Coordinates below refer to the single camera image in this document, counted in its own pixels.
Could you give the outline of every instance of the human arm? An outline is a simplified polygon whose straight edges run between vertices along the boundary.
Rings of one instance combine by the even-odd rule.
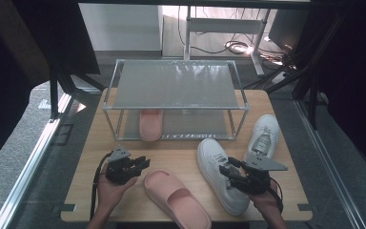
[[[277,192],[277,184],[271,181],[271,188]],[[247,194],[251,201],[254,203],[254,207],[261,213],[262,217],[269,224],[271,229],[287,229],[287,224],[284,218],[281,216],[278,208],[277,200],[269,192],[265,192],[259,195]]]
[[[103,166],[97,182],[98,205],[87,229],[104,228],[112,210],[121,201],[124,193],[138,181],[138,177],[133,177],[123,185],[112,183],[104,174],[106,168],[107,164]]]

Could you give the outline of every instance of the wooden table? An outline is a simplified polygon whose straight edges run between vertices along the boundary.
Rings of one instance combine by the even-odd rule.
[[[240,96],[240,91],[235,92],[237,96]],[[115,97],[115,93],[116,90],[112,89],[112,97]],[[75,204],[75,209],[72,212],[62,212],[62,220],[89,221],[94,172],[101,158],[119,144],[132,154],[132,158],[139,156],[149,158],[151,166],[142,172],[137,183],[126,192],[122,201],[112,212],[110,220],[123,222],[172,221],[146,196],[144,191],[143,179],[148,172],[155,169],[165,169],[174,173],[203,205],[212,221],[263,220],[252,203],[240,217],[233,217],[225,212],[214,194],[214,190],[198,170],[196,153],[201,140],[114,141],[102,111],[105,94],[106,91],[103,92],[65,200],[65,204]],[[274,115],[270,99],[264,91],[250,90],[245,91],[245,94],[251,109],[237,140],[219,141],[228,156],[238,159],[242,159],[247,151],[254,123],[258,118],[265,114]],[[282,133],[279,136],[274,160],[288,167],[288,171],[270,172],[271,177],[278,181],[283,190],[283,217],[286,220],[309,220],[313,215],[312,212],[298,209],[298,204],[308,204],[308,200]]]

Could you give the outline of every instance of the pink slipper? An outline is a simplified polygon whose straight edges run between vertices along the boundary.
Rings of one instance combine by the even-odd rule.
[[[142,110],[139,114],[139,136],[145,141],[155,141],[162,136],[163,110]]]
[[[144,179],[148,197],[181,229],[210,229],[210,216],[174,175],[165,170],[148,173]]]

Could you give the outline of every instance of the gray floor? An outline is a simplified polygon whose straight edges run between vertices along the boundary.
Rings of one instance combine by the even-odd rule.
[[[107,86],[116,56],[101,52],[97,57],[101,74],[91,77]],[[118,57],[159,58],[133,54]],[[238,57],[230,58],[237,60],[236,65],[244,85],[258,80],[252,61]],[[84,228],[87,225],[86,222],[62,221],[60,211],[101,93],[78,78],[73,79],[81,90],[72,95],[66,118],[45,152],[39,169],[11,221],[10,228]],[[303,116],[299,114],[297,105],[291,98],[294,85],[288,85],[270,94],[270,99],[310,202],[306,207],[313,210],[314,216],[309,221],[289,221],[288,224],[290,228],[305,229],[356,228],[347,214],[350,211],[350,203],[345,203],[341,194],[336,191],[336,186],[330,179],[333,171],[328,171],[326,164],[322,162],[322,156],[313,138],[310,137],[308,126],[303,123]],[[0,209],[50,118],[50,110],[40,106],[44,99],[50,104],[49,84],[42,84],[31,92],[29,107],[0,152]],[[307,106],[303,101],[300,101],[300,104]],[[324,104],[317,107],[316,125],[315,133],[320,137],[324,150],[335,165],[335,173],[341,177],[346,187],[346,194],[350,194],[352,203],[356,205],[357,212],[365,222],[365,226],[359,228],[366,228],[366,161],[350,139],[337,127]],[[108,228],[115,226],[114,223],[109,223]],[[249,227],[266,228],[267,225],[264,221],[257,221],[250,222],[250,225],[246,223],[213,226],[213,228]],[[117,228],[173,228],[173,226],[147,223],[119,224]]]

